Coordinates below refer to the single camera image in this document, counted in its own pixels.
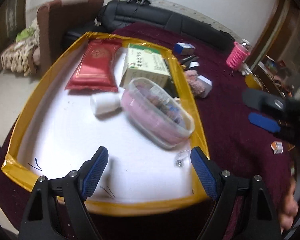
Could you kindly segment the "person's right hand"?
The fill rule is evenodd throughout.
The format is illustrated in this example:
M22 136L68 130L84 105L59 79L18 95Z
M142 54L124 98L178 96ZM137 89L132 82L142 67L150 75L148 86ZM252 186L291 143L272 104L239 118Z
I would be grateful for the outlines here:
M296 188L296 181L292 177L290 179L290 186L283 198L281 209L279 211L279 223L281 232L291 229L294 218L298 213L298 203L294 199L294 192Z

